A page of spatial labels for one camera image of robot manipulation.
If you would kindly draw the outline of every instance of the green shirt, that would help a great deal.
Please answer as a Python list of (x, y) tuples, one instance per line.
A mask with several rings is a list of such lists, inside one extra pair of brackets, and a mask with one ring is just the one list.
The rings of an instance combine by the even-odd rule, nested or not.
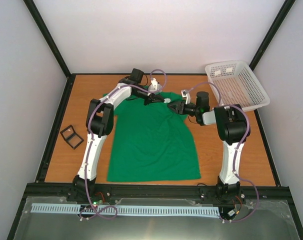
[[(172, 101), (182, 97), (160, 93)], [(141, 98), (124, 100), (116, 109), (117, 123), (107, 180), (142, 182), (201, 178), (194, 138), (186, 115), (167, 103), (144, 105)]]

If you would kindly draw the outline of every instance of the perforated basket bottom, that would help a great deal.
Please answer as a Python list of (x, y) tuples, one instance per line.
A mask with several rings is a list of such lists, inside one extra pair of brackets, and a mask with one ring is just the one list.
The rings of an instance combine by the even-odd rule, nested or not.
[(235, 77), (214, 80), (221, 94), (221, 101), (226, 104), (240, 104), (242, 108), (250, 107), (252, 104), (247, 99), (241, 86)]

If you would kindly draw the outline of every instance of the black square object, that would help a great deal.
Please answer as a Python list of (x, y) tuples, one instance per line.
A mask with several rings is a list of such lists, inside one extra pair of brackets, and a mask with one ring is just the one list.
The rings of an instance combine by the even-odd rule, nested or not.
[(72, 125), (66, 127), (60, 132), (60, 134), (72, 149), (76, 149), (84, 141), (84, 139), (75, 132)]

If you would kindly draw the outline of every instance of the brown table surface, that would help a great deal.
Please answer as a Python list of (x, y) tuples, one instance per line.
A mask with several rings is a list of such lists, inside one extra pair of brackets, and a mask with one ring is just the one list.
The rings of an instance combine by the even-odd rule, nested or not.
[[(62, 136), (59, 134), (54, 147), (54, 151), (49, 164), (45, 182), (71, 183), (77, 174), (86, 148), (87, 128), (85, 126), (89, 103), (92, 99), (99, 99), (105, 93), (109, 93), (125, 76), (123, 75), (77, 75), (67, 108), (62, 120), (60, 131), (68, 125), (73, 125), (75, 131), (84, 138), (84, 142), (73, 150)], [(164, 76), (156, 75), (156, 79), (164, 82)], [(194, 85), (207, 81), (204, 75), (169, 75), (165, 87), (166, 92), (181, 94), (181, 90), (189, 89)], [(216, 98), (209, 87), (204, 84), (191, 92), (191, 100), (195, 102), (196, 93), (199, 91), (209, 92), (209, 103), (211, 107), (216, 106)], [(247, 112), (251, 134), (247, 138), (241, 154), (239, 174), (245, 179), (252, 180), (257, 186), (275, 186), (275, 181), (264, 148), (262, 137), (253, 111)], [(217, 176), (222, 167), (223, 143), (219, 139), (216, 125), (200, 126), (185, 121), (190, 129), (198, 153), (201, 179), (180, 180), (180, 181), (149, 181), (135, 182), (135, 184), (163, 184), (163, 185), (196, 185), (204, 183), (206, 185), (215, 185)], [(115, 127), (107, 137), (100, 153), (96, 183), (107, 182), (107, 173), (109, 168), (110, 155), (113, 147)], [(247, 182), (241, 182), (243, 186), (249, 185)]]

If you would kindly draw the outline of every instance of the green cloth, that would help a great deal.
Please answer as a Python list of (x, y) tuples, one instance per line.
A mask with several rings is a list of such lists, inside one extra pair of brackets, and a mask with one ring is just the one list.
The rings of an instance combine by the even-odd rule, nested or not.
[[(171, 102), (182, 100), (172, 92), (160, 94)], [(194, 138), (184, 123), (186, 115), (172, 112), (163, 102), (145, 106), (141, 98), (124, 100), (114, 113), (118, 117), (108, 181), (201, 178)]]

